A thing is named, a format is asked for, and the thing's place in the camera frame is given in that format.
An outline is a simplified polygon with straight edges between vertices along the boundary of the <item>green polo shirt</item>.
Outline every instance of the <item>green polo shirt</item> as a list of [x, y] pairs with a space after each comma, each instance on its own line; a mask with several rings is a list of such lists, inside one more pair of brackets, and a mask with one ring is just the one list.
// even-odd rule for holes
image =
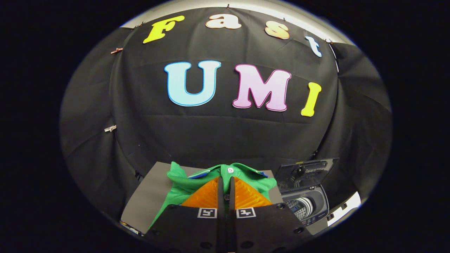
[[221, 176], [223, 179], [224, 194], [230, 193], [229, 182], [230, 178], [234, 176], [248, 183], [269, 201], [269, 190], [277, 185], [277, 181], [274, 178], [269, 178], [263, 172], [240, 163], [233, 163], [231, 165], [221, 164], [186, 176], [186, 172], [176, 162], [172, 162], [170, 171], [167, 172], [167, 177], [172, 181], [172, 189], [167, 194], [161, 209], [150, 227], [168, 205], [182, 204], [200, 187], [218, 176]]

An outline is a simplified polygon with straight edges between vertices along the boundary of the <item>letter m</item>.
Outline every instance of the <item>letter m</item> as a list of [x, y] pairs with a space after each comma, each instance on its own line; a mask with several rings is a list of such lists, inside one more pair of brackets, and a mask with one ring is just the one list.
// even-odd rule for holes
[[239, 72], [239, 92], [238, 98], [233, 101], [236, 108], [249, 108], [252, 106], [249, 93], [253, 96], [256, 107], [260, 108], [270, 95], [270, 100], [265, 107], [271, 111], [282, 112], [286, 106], [286, 88], [291, 79], [291, 73], [284, 70], [275, 70], [264, 83], [258, 69], [249, 64], [240, 64], [235, 67]]

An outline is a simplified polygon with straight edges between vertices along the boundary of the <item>black fabric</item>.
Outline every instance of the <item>black fabric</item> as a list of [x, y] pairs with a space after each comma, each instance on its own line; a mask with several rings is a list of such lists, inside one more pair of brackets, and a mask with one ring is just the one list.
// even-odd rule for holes
[[[239, 29], [210, 29], [208, 17], [230, 13], [239, 18]], [[152, 24], [184, 15], [164, 38], [143, 44]], [[190, 167], [207, 168], [220, 163], [241, 162], [267, 170], [280, 163], [308, 159], [317, 149], [334, 109], [336, 99], [335, 61], [327, 44], [315, 35], [290, 25], [291, 38], [281, 40], [264, 31], [269, 15], [242, 9], [204, 8], [174, 13], [135, 29], [117, 56], [112, 71], [111, 93], [119, 143], [126, 154], [136, 152], [143, 142], [140, 160], [154, 156], [158, 161], [176, 161]], [[324, 51], [312, 53], [305, 35], [312, 36]], [[202, 60], [217, 60], [216, 93], [202, 106], [182, 107], [167, 95], [164, 67], [173, 62], [192, 64], [187, 71], [187, 90], [202, 90]], [[276, 69], [290, 72], [285, 112], [266, 108], [237, 109], [241, 63], [257, 66], [263, 80]], [[310, 81], [322, 86], [315, 117], [303, 117]]]
[[[205, 26], [214, 14], [233, 14], [239, 29]], [[165, 37], [143, 44], [152, 24], [184, 15]], [[269, 15], [243, 9], [202, 8], [174, 13], [135, 29], [119, 28], [84, 59], [68, 85], [61, 108], [62, 149], [68, 168], [88, 199], [118, 220], [138, 185], [156, 161], [208, 168], [243, 163], [258, 170], [280, 164], [340, 157], [324, 188], [332, 203], [356, 189], [367, 196], [380, 175], [390, 144], [388, 98], [376, 70], [355, 47], [330, 46], [288, 22], [287, 40], [267, 35]], [[305, 36], [319, 44], [313, 54]], [[116, 48], [124, 50], [110, 54]], [[216, 92], [206, 104], [182, 107], [167, 95], [164, 67], [189, 62], [187, 91], [200, 92], [203, 71], [197, 64], [216, 60]], [[253, 105], [232, 106], [237, 98], [238, 64], [255, 65], [266, 81], [276, 69], [292, 74], [284, 112]], [[308, 83], [321, 85], [315, 114], [301, 110]], [[104, 132], [104, 128], [117, 129]]]
[[355, 190], [364, 202], [378, 182], [391, 149], [392, 113], [381, 77], [364, 53], [342, 43], [332, 47], [339, 67], [337, 102], [316, 157], [340, 158], [323, 182], [334, 207]]

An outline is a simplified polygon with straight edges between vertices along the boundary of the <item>orange finger pad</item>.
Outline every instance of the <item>orange finger pad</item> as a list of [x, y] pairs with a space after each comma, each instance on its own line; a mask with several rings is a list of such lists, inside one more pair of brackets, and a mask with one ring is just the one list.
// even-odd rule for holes
[[243, 180], [234, 178], [235, 203], [234, 209], [262, 207], [272, 205], [261, 193], [251, 187]]
[[181, 205], [193, 208], [217, 208], [217, 180], [207, 182], [192, 194]]

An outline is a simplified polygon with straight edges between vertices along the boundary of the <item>letter u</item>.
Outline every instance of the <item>letter u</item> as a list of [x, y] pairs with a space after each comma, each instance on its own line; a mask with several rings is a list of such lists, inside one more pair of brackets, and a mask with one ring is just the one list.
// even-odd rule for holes
[[197, 94], [191, 94], [186, 90], [186, 72], [191, 68], [188, 62], [168, 64], [164, 71], [167, 72], [167, 93], [170, 100], [181, 106], [198, 106], [208, 103], [216, 92], [216, 70], [221, 66], [218, 61], [201, 61], [198, 67], [203, 69], [203, 89]]

